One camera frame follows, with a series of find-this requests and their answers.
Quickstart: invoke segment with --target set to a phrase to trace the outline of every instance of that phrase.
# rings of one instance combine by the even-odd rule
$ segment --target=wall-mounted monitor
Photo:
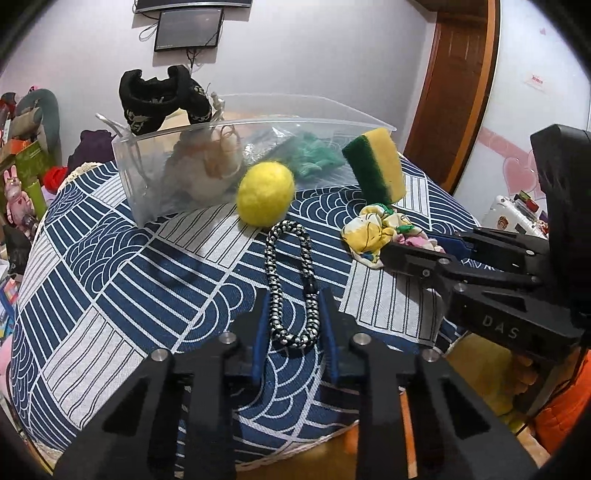
[[[221,26],[221,8],[165,10],[158,22],[154,51],[215,48]]]
[[[137,0],[135,11],[150,12],[182,7],[249,7],[252,0]]]

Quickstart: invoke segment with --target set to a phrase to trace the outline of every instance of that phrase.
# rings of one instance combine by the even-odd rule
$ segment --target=pink heart decal
[[[503,163],[503,175],[509,195],[524,192],[531,192],[538,183],[538,176],[534,170],[527,164],[527,162],[520,162],[515,157],[505,159]]]
[[[534,198],[534,200],[540,200],[540,199],[546,198],[546,194],[544,192],[542,192],[542,187],[540,187],[540,178],[538,177],[538,167],[535,164],[535,157],[534,157],[533,150],[530,150],[530,153],[527,155],[527,163],[535,173],[535,187],[534,187],[534,191],[532,193],[532,197]]]

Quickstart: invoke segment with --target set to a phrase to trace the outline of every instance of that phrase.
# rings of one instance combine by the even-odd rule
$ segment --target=wall
[[[590,84],[568,45],[528,0],[501,0],[491,97],[454,197],[482,219],[497,195],[524,190],[542,209],[530,135],[552,124],[587,128]]]
[[[154,37],[139,41],[150,23],[132,13],[132,0],[56,0],[15,49],[0,91],[39,85],[56,94],[65,162],[81,130],[103,127],[96,112],[124,122],[124,71],[162,78],[187,63],[183,51],[154,54]],[[199,56],[194,78],[219,93],[327,96],[404,129],[423,85],[427,27],[407,0],[254,0],[250,10],[226,11],[219,46]]]

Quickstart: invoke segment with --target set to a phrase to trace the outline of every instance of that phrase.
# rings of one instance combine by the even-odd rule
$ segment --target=yellow floral cloth
[[[361,209],[359,216],[342,228],[340,236],[355,260],[377,269],[384,266],[379,259],[380,250],[397,239],[396,228],[400,225],[411,225],[411,222],[392,208],[374,203]]]

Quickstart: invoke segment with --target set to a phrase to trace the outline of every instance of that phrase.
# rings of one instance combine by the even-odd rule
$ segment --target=purple cloth
[[[68,175],[83,163],[107,163],[115,159],[111,142],[114,139],[107,130],[84,130],[80,134],[80,144],[68,158]]]

